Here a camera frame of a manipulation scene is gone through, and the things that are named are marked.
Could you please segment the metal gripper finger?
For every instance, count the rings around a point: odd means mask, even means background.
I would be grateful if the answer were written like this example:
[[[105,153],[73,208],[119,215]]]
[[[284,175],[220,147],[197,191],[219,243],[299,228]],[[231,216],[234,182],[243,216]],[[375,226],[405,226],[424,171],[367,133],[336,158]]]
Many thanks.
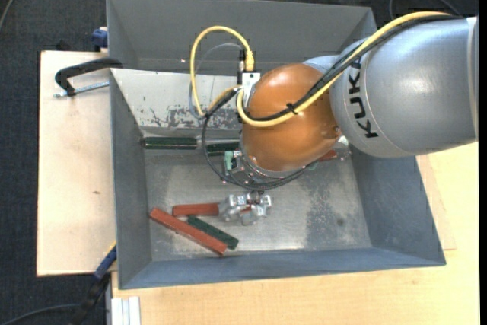
[[[256,224],[261,218],[266,218],[272,208],[272,198],[270,195],[247,197],[246,206],[243,209],[243,225],[250,226]]]
[[[239,220],[247,206],[247,197],[245,195],[231,194],[218,204],[218,216],[224,221]]]

